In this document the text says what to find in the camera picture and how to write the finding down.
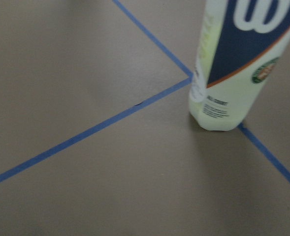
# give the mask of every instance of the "floor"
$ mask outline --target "floor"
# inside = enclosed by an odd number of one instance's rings
[[[243,126],[203,130],[203,8],[0,0],[0,236],[290,236],[290,45]]]

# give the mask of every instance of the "blue line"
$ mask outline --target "blue line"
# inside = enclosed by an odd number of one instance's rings
[[[241,132],[260,150],[265,157],[275,166],[275,168],[288,180],[290,183],[290,172],[286,167],[264,146],[264,144],[243,124],[240,124],[238,128]]]
[[[135,112],[138,112],[139,110],[153,104],[154,102],[168,96],[169,94],[185,87],[186,85],[188,85],[189,83],[191,82],[191,78],[187,78],[169,88],[167,88],[166,90],[146,99],[145,101],[143,101],[142,103],[138,104],[138,105],[135,105],[105,121],[103,121],[102,123],[100,124],[97,124],[96,126],[90,128],[90,129],[87,129],[86,131],[66,140],[65,142],[61,143],[61,144],[58,144],[57,146],[41,153],[40,155],[37,155],[31,159],[29,159],[28,161],[26,162],[23,162],[22,164],[0,174],[0,183],[3,182],[4,180],[10,178],[10,177],[13,177],[14,175],[34,166],[35,164],[41,162],[41,161],[44,161],[45,159],[55,155],[56,153],[76,144],[77,142],[109,127],[110,125],[132,115],[133,113]]]
[[[192,76],[192,72],[188,69],[166,46],[164,46],[139,20],[137,20],[133,14],[128,11],[118,0],[113,2],[133,21],[138,28],[140,28],[177,66],[186,73],[189,77]]]

